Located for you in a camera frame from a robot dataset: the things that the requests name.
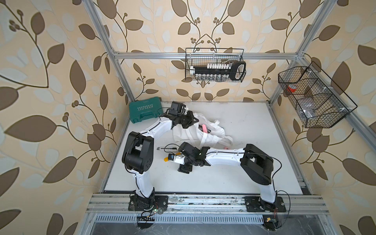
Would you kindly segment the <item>white printed tote pouch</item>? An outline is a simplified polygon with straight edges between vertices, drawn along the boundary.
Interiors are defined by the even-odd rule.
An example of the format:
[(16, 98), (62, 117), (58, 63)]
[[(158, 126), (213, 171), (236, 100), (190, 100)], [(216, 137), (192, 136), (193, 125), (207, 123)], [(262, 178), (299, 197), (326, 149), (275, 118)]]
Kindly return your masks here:
[[(219, 126), (219, 120), (211, 122), (201, 113), (194, 113), (194, 116), (199, 122), (188, 129), (183, 129), (181, 125), (173, 127), (173, 138), (178, 144), (187, 142), (197, 148), (233, 145), (233, 138), (226, 135), (224, 128)], [(208, 133), (199, 130), (199, 125), (203, 124), (206, 125)]]

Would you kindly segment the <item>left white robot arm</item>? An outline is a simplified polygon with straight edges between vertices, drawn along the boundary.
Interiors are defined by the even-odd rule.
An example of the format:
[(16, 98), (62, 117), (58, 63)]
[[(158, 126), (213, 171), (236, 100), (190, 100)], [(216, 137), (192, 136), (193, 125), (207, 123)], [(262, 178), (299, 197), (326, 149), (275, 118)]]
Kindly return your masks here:
[(150, 169), (154, 158), (154, 142), (176, 125), (184, 129), (199, 122), (192, 111), (167, 109), (158, 120), (141, 132), (130, 132), (122, 155), (126, 171), (133, 175), (136, 183), (136, 195), (151, 198), (154, 187), (150, 180)]

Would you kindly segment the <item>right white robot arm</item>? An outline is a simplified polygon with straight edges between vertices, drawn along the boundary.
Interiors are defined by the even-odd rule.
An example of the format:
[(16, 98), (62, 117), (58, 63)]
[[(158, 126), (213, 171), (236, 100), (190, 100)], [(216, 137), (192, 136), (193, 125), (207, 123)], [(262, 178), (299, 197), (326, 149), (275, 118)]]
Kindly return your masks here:
[(247, 144), (241, 149), (198, 149), (184, 142), (178, 147), (177, 154), (168, 155), (168, 160), (178, 163), (179, 171), (186, 174), (192, 171), (193, 166), (239, 166), (258, 184), (261, 202), (276, 202), (277, 191), (273, 182), (274, 159), (253, 144)]

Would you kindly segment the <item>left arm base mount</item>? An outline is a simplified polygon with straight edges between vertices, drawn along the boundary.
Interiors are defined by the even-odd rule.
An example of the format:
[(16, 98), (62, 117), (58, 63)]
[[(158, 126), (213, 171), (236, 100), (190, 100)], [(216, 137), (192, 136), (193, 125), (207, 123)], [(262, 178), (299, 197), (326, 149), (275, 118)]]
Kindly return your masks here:
[(164, 213), (168, 207), (168, 196), (154, 195), (149, 198), (141, 197), (137, 194), (130, 196), (128, 206), (129, 211), (156, 211), (157, 213)]

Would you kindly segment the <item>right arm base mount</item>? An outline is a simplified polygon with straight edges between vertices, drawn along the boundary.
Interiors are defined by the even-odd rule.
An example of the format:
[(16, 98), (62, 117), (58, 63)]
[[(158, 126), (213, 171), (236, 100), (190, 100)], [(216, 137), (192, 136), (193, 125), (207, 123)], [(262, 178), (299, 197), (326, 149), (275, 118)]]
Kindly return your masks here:
[(274, 203), (263, 201), (260, 196), (244, 197), (247, 212), (287, 212), (283, 199), (276, 197)]

